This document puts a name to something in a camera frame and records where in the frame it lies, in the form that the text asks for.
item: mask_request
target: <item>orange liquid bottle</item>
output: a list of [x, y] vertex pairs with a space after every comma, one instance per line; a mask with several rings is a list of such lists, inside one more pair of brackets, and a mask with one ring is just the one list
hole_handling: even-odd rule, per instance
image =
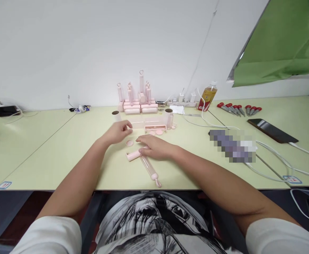
[[204, 101], [200, 99], [198, 110], [202, 111], [203, 107], [204, 107], [204, 111], [208, 110], [214, 96], [216, 95], [217, 90], [218, 90], [217, 81], [212, 81], [211, 85], [205, 88], [203, 95], [202, 95], [202, 98], [205, 101], [205, 105], [204, 105]]

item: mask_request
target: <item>white wall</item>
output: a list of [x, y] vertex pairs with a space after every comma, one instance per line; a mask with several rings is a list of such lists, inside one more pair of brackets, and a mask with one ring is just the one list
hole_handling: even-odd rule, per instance
[[[138, 89], [140, 69], [166, 99], [187, 87], [216, 2], [1, 0], [0, 100], [58, 109], [70, 94], [72, 104], [116, 105], [116, 84]], [[218, 80], [216, 99], [309, 94], [309, 80], [226, 84], [267, 2], [220, 0], [190, 90]]]

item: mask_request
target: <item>black phone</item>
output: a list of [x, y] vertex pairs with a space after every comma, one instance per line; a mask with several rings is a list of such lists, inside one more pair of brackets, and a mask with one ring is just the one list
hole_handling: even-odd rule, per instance
[[20, 111], [16, 106], [0, 107], [0, 117], [12, 116], [13, 114], [20, 115]]
[[268, 135], [269, 137], [273, 138], [278, 143], [296, 143], [299, 140], [295, 139], [294, 137], [288, 135], [287, 133], [283, 132], [282, 130], [278, 129], [277, 127], [273, 126], [272, 124], [266, 122], [263, 119], [249, 119], [247, 120], [250, 124], [252, 124], [257, 129], [261, 130], [263, 133]]

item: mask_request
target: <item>white sleeve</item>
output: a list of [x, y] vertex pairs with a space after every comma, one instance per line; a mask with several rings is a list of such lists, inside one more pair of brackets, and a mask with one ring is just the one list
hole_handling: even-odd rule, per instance
[[246, 245], [254, 254], [309, 254], [309, 232], [282, 219], [260, 219], [247, 229]]
[[46, 216], [34, 221], [11, 254], [79, 254], [78, 223], [67, 217]]

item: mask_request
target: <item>light green desk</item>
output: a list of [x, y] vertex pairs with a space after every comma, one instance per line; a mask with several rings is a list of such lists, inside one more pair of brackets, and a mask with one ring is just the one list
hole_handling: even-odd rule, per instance
[[[58, 132], [56, 132], [44, 145], [22, 163], [5, 181], [12, 184], [8, 190], [54, 190], [82, 158], [92, 143], [99, 138], [113, 123], [111, 112], [116, 107], [92, 108], [90, 112], [74, 116]], [[200, 114], [192, 108], [186, 113]], [[153, 117], [155, 114], [142, 115]], [[204, 113], [205, 118], [217, 125], [217, 121], [209, 112]], [[139, 115], [126, 116], [122, 119], [131, 120]], [[186, 116], [191, 122], [205, 125], [201, 117]], [[174, 122], [178, 124], [175, 130], [164, 133], [160, 138], [177, 144], [203, 158], [234, 172], [251, 185], [259, 189], [287, 189], [286, 184], [274, 182], [257, 175], [249, 170], [243, 163], [229, 163], [228, 158], [213, 146], [208, 136], [209, 128], [199, 127], [188, 123], [182, 115], [174, 115]], [[133, 141], [143, 135], [143, 129], [135, 129], [127, 139]], [[125, 141], [111, 146], [104, 158], [102, 174], [97, 190], [135, 190], [158, 189], [155, 182], [150, 179], [140, 159], [128, 162], [126, 152], [133, 152], [142, 147], [134, 144], [125, 145]], [[198, 187], [172, 162], [150, 161], [159, 175], [162, 189], [198, 189]], [[277, 177], [268, 167], [258, 161], [256, 167], [270, 177]]]
[[[309, 172], [309, 155], [292, 147], [289, 144], [280, 144], [272, 138], [262, 133], [249, 123], [249, 117], [233, 116], [222, 109], [217, 108], [220, 101], [215, 101], [209, 108], [209, 111], [217, 117], [224, 125], [236, 126], [240, 129], [256, 130], [256, 139], [271, 146], [277, 150], [291, 165], [299, 170]], [[262, 107], [263, 110], [250, 118], [261, 118], [270, 124], [276, 126], [282, 131], [298, 139], [298, 146], [309, 151], [309, 96], [285, 97], [285, 98], [265, 98], [265, 99], [242, 99], [223, 101], [225, 104], [246, 105]], [[271, 152], [257, 145], [257, 154], [269, 164], [279, 175], [290, 175], [289, 170], [277, 157]], [[290, 184], [291, 186], [309, 186], [309, 176], [295, 172], [295, 176], [302, 181], [302, 184]]]
[[0, 117], [0, 183], [73, 116], [68, 110], [40, 111], [7, 125], [20, 116]]

